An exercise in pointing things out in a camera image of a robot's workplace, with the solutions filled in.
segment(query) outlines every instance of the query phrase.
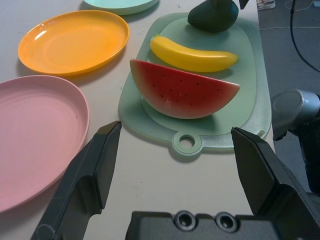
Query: green cutting board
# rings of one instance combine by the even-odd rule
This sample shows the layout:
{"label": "green cutting board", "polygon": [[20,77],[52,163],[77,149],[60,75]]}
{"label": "green cutting board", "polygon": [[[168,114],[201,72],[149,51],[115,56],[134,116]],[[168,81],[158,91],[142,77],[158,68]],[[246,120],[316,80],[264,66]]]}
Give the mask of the green cutting board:
{"label": "green cutting board", "polygon": [[[137,59],[174,68],[150,50],[150,40],[156,34],[193,49],[235,53],[240,60],[229,69],[197,74],[239,84],[239,92],[224,108],[208,117],[178,119],[156,111],[144,101],[130,73],[119,102],[124,126],[139,136],[166,144],[172,153],[185,158],[197,157],[203,150],[214,153],[232,150],[232,127],[241,127],[264,138],[271,125],[271,106],[259,30],[238,19],[228,31],[213,34],[189,25],[187,16],[187,13],[174,13],[156,20]],[[180,144],[184,137],[191,138],[194,146],[184,148]]]}

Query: dark green avocado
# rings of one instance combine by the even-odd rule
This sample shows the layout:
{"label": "dark green avocado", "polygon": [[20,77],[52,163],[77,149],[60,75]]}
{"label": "dark green avocado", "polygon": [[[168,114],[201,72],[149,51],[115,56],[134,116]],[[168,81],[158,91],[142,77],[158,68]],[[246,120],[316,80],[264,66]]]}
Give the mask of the dark green avocado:
{"label": "dark green avocado", "polygon": [[207,32],[219,33],[235,23],[238,13],[232,0],[206,0],[190,11],[188,23]]}

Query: white table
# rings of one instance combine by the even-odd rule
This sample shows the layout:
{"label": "white table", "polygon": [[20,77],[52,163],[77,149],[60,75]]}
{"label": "white table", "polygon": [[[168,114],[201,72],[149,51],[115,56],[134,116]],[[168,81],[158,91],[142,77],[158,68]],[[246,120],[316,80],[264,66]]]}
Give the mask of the white table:
{"label": "white table", "polygon": [[[99,127],[118,120],[118,102],[135,58],[151,24],[159,17],[189,12],[203,0],[160,0],[140,14],[126,16],[130,39],[123,54],[109,65],[72,81],[84,92],[90,107],[88,140]],[[0,82],[36,73],[18,60],[20,40],[41,21],[84,9],[81,0],[10,0],[0,8]],[[240,17],[258,24],[255,0]],[[272,133],[267,137],[273,146]],[[0,214],[0,240],[29,239],[57,184],[33,200]],[[124,240],[134,210],[192,213],[220,211],[251,214],[239,181],[234,154],[202,154],[192,163],[172,159],[168,149],[138,139],[121,130],[118,155],[106,208],[93,216],[85,240]]]}

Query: toy banana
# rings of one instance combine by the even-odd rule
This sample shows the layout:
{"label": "toy banana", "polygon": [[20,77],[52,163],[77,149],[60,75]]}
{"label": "toy banana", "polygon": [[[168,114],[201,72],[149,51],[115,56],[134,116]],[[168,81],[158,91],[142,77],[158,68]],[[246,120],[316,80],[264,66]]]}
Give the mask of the toy banana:
{"label": "toy banana", "polygon": [[209,73],[229,68],[239,57],[227,51],[204,51],[181,46],[164,36],[150,42],[153,53],[162,61],[180,69]]}

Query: toy watermelon slice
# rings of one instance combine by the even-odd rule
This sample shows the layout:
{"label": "toy watermelon slice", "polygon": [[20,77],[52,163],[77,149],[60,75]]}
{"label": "toy watermelon slice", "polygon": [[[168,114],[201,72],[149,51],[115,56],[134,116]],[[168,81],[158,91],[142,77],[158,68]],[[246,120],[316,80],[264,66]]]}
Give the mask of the toy watermelon slice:
{"label": "toy watermelon slice", "polygon": [[238,84],[132,59],[131,73],[144,99],[157,111],[178,119],[211,115],[229,103]]}

